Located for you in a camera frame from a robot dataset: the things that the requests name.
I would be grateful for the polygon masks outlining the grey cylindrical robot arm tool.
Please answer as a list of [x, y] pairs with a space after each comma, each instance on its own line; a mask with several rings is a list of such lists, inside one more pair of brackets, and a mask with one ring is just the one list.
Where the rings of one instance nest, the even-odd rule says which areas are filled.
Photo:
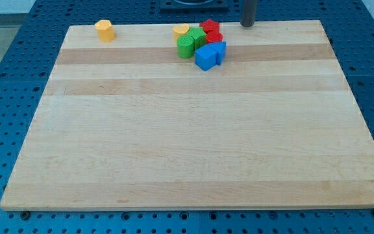
[[255, 23], [258, 0], [243, 0], [242, 15], [240, 25], [242, 27], [252, 27]]

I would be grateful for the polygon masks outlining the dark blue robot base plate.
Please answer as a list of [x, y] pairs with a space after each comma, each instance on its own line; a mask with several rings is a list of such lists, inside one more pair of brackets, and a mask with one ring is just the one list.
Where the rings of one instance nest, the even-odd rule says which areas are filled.
[[227, 0], [159, 0], [160, 13], [219, 10], [227, 12], [229, 2]]

